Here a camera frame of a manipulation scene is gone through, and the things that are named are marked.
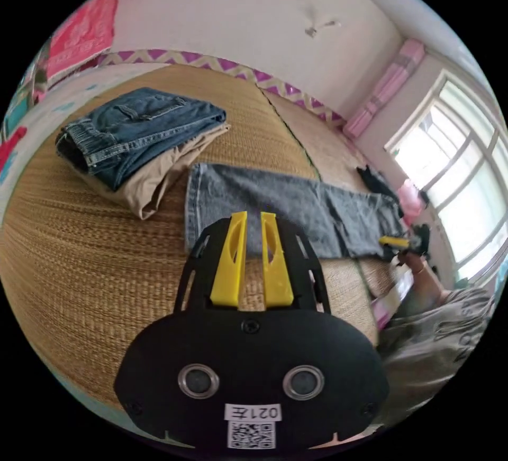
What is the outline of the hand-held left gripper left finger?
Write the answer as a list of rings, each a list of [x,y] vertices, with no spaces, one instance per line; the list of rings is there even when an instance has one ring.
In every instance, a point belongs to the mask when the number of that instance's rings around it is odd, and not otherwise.
[[[233,213],[217,265],[210,300],[215,307],[238,307],[243,290],[247,243],[246,211]]]

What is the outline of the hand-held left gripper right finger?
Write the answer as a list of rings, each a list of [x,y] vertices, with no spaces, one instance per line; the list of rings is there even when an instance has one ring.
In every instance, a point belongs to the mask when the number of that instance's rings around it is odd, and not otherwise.
[[[260,213],[262,237],[262,273],[266,308],[290,307],[293,290],[285,261],[276,215]]]

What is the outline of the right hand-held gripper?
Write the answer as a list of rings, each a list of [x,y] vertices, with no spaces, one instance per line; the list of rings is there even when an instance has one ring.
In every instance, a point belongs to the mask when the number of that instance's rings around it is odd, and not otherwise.
[[[409,253],[426,256],[429,251],[431,228],[428,224],[412,225],[411,237],[382,236],[379,243],[391,248],[408,248]]]

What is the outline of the person's right hand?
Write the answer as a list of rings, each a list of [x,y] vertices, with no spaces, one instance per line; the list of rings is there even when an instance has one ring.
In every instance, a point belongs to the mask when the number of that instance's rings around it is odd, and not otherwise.
[[[398,264],[407,266],[413,275],[418,275],[425,269],[426,261],[422,256],[409,252],[401,251],[397,254]]]

